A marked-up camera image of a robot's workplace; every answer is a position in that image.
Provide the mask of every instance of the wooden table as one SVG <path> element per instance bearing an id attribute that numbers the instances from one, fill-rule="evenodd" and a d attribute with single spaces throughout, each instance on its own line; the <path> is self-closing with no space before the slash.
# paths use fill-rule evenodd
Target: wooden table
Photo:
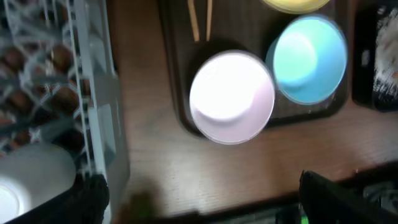
<path id="1" fill-rule="evenodd" d="M 126 201 L 149 192 L 158 215 L 212 213 L 295 191 L 304 169 L 341 180 L 398 159 L 398 113 L 351 99 L 331 118 L 239 146 L 196 139 L 174 114 L 157 1 L 110 1 L 108 13 L 131 160 Z"/>

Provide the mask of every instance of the wooden chopsticks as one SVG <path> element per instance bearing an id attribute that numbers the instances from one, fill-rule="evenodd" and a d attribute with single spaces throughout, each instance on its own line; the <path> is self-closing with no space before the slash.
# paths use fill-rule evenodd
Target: wooden chopsticks
<path id="1" fill-rule="evenodd" d="M 193 39 L 195 42 L 200 40 L 197 13 L 195 9 L 195 0 L 188 0 L 189 16 L 191 18 L 191 26 Z M 211 18 L 213 13 L 213 0 L 207 0 L 207 22 L 206 22 L 206 40 L 210 40 L 211 35 Z"/>

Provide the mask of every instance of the dish drying rack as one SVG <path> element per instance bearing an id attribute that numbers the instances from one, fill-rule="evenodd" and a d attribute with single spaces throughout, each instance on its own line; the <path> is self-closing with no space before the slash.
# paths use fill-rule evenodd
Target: dish drying rack
<path id="1" fill-rule="evenodd" d="M 129 161 L 106 1 L 3 0 L 0 20 L 0 157 L 61 144 L 83 178 L 105 176 L 110 222 Z"/>

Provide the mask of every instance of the bowl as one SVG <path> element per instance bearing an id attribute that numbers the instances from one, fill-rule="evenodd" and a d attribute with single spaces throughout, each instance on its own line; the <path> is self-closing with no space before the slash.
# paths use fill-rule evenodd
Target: bowl
<path id="1" fill-rule="evenodd" d="M 289 100 L 314 105 L 338 88 L 347 59 L 346 41 L 338 26 L 325 16 L 309 15 L 293 21 L 274 41 L 266 64 Z"/>
<path id="2" fill-rule="evenodd" d="M 305 14 L 320 9 L 329 0 L 261 0 L 274 9 L 289 14 Z"/>
<path id="3" fill-rule="evenodd" d="M 240 144 L 265 127 L 274 100 L 270 71 L 261 59 L 242 50 L 228 50 L 200 67 L 190 90 L 190 111 L 208 139 Z"/>

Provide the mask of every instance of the tray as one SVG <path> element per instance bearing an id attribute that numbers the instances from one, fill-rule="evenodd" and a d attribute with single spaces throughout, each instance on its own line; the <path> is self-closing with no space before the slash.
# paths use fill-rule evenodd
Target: tray
<path id="1" fill-rule="evenodd" d="M 209 57 L 230 49 L 247 50 L 265 59 L 271 43 L 298 15 L 284 14 L 260 0 L 213 1 L 211 38 L 206 41 L 207 1 L 195 1 L 200 41 L 194 42 L 187 0 L 159 0 L 160 20 L 167 51 L 175 112 L 190 133 L 203 136 L 192 120 L 189 92 L 197 70 Z M 317 13 L 338 23 L 347 34 L 347 0 L 331 0 Z M 312 106 L 289 101 L 281 92 L 275 96 L 274 111 L 267 128 L 335 114 L 348 98 L 348 77 L 344 76 L 329 99 Z"/>

